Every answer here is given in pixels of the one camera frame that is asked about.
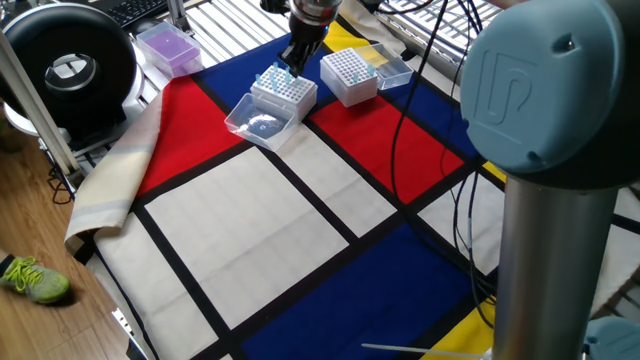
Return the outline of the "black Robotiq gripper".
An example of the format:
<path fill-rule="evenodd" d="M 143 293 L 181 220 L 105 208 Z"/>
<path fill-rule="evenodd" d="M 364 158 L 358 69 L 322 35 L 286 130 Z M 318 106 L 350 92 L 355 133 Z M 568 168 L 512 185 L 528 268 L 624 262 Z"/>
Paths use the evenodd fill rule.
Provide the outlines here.
<path fill-rule="evenodd" d="M 322 46 L 329 30 L 329 23 L 310 25 L 292 16 L 289 20 L 291 40 L 278 53 L 278 58 L 286 65 L 292 76 L 300 76 L 312 56 Z"/>

